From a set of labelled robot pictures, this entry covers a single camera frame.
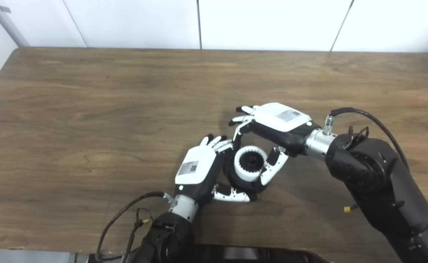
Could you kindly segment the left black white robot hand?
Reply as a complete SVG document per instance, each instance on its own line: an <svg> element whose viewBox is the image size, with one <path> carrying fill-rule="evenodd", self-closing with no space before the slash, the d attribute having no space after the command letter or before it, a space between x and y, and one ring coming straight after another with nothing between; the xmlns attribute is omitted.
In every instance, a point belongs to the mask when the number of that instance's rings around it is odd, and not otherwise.
<svg viewBox="0 0 428 263"><path fill-rule="evenodd" d="M239 188L231 187L230 194L218 191L217 178L224 162L233 153L232 140L226 136L202 138L199 145L188 150L175 176L175 195L186 196L199 206L213 199L225 202L255 202L257 197Z"/></svg>

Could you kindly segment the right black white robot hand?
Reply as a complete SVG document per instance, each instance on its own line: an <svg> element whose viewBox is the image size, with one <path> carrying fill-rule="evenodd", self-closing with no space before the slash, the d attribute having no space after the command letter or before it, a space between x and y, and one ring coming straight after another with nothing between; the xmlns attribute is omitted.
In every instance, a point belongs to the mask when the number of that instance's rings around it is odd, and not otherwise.
<svg viewBox="0 0 428 263"><path fill-rule="evenodd" d="M241 106L242 115L231 119L234 153L228 164L229 181L245 190L263 191L290 157L326 155L329 143L322 128L306 113L281 103ZM275 144L269 153L255 145L242 145L253 133Z"/></svg>

